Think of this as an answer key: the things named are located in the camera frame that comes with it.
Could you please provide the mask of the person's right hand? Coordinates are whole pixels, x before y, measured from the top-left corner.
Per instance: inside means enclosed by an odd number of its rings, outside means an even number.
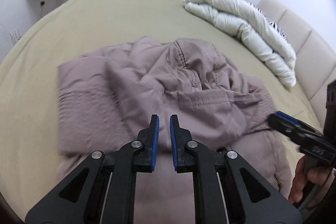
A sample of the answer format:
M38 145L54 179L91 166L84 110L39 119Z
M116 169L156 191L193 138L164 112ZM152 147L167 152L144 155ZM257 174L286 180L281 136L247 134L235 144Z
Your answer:
M311 182L321 187L311 203L311 205L314 206L321 202L331 187L335 179L335 168L315 167L305 174L305 164L306 156L303 156L297 163L288 200L291 203L299 203L303 197L303 189L308 182Z

